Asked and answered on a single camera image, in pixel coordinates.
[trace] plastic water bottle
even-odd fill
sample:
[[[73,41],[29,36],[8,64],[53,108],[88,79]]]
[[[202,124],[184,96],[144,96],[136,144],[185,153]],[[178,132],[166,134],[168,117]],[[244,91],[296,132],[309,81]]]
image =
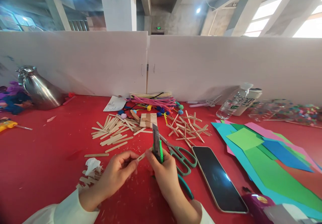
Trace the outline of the plastic water bottle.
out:
[[[244,97],[249,93],[249,89],[253,87],[253,84],[243,83],[237,90],[233,91],[225,103],[222,104],[217,111],[217,117],[222,120],[230,118],[230,116],[241,106]]]

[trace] white card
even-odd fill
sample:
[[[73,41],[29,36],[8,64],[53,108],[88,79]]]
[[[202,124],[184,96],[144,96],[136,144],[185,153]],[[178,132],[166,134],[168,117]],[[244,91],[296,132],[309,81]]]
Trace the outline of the white card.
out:
[[[119,111],[122,110],[126,103],[124,98],[119,98],[116,96],[112,96],[110,101],[108,102],[107,106],[104,108],[103,111]]]

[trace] smartphone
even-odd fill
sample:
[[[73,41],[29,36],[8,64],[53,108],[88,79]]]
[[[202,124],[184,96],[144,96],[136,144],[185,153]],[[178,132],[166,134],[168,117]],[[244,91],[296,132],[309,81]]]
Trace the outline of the smartphone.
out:
[[[192,146],[216,206],[222,212],[247,213],[248,208],[209,147]]]

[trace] white sleeve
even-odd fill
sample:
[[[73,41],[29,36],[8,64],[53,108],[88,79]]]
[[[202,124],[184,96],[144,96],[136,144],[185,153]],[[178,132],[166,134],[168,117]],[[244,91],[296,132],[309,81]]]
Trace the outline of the white sleeve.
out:
[[[77,189],[62,203],[50,205],[37,211],[23,224],[93,224],[98,214],[98,209],[93,212],[87,212],[83,209],[79,202]]]
[[[201,222],[200,224],[215,224],[214,221],[211,219],[205,208],[202,204],[197,200],[190,201],[190,204],[195,208],[199,215],[201,215]]]

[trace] white partition board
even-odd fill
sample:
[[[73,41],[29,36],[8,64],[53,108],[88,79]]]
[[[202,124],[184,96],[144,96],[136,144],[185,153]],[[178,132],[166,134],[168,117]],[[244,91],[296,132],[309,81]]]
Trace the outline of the white partition board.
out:
[[[249,82],[261,99],[322,105],[321,59],[322,39],[150,36],[148,93],[205,100]]]
[[[147,32],[0,32],[0,85],[33,65],[64,92],[144,93],[147,39]]]

